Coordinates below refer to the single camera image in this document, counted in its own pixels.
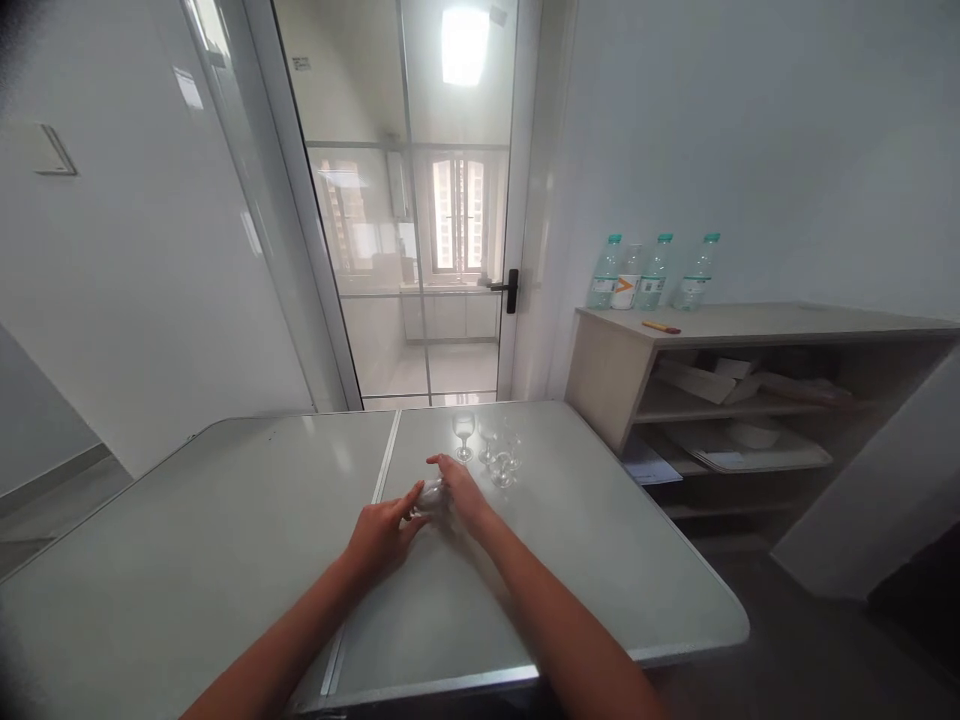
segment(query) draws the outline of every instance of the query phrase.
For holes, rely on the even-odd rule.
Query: door glass panel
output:
[[[518,3],[274,6],[364,406],[494,399]]]
[[[427,392],[424,346],[405,338],[402,300],[341,298],[353,364],[363,395]]]
[[[303,137],[407,137],[400,34],[392,0],[275,0]]]
[[[311,147],[307,155],[340,294],[416,287],[416,234],[401,153]]]
[[[413,140],[507,147],[516,0],[402,4]]]

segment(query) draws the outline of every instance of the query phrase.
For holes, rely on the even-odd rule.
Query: pencil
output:
[[[650,322],[649,320],[644,320],[643,325],[652,327],[654,330],[659,330],[660,332],[670,333],[671,335],[680,334],[680,328],[670,327],[669,325],[661,325],[660,323]]]

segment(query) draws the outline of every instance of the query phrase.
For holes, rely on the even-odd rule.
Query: plastic bottle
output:
[[[633,299],[637,292],[637,283],[640,282],[640,243],[628,245],[620,262],[620,275],[617,276],[617,285],[613,289],[613,300],[610,307],[614,310],[629,310],[633,307]]]
[[[717,249],[720,233],[711,233],[703,238],[700,256],[693,263],[690,272],[683,276],[677,289],[677,298],[673,306],[677,310],[696,310],[703,302],[703,295],[710,282],[710,268],[713,266],[713,254]]]
[[[667,281],[667,255],[673,233],[664,233],[657,238],[653,257],[640,273],[640,287],[637,288],[636,306],[640,310],[656,310],[660,306],[663,284]]]
[[[587,307],[591,310],[606,310],[613,300],[613,288],[617,284],[617,269],[620,264],[620,236],[611,235],[597,260],[587,293]]]

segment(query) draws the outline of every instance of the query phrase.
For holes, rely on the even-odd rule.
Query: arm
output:
[[[405,526],[423,482],[406,496],[360,512],[347,549],[266,633],[190,706],[181,720],[278,718],[320,649],[389,569],[403,562],[427,523]]]
[[[487,503],[467,469],[440,466],[454,507],[487,552],[513,599],[538,664],[573,718],[666,718],[640,667]]]

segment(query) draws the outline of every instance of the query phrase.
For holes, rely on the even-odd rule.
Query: door handle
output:
[[[517,312],[517,293],[520,291],[520,271],[517,268],[511,268],[507,271],[507,282],[490,283],[487,287],[492,292],[507,293],[507,315],[513,315]]]

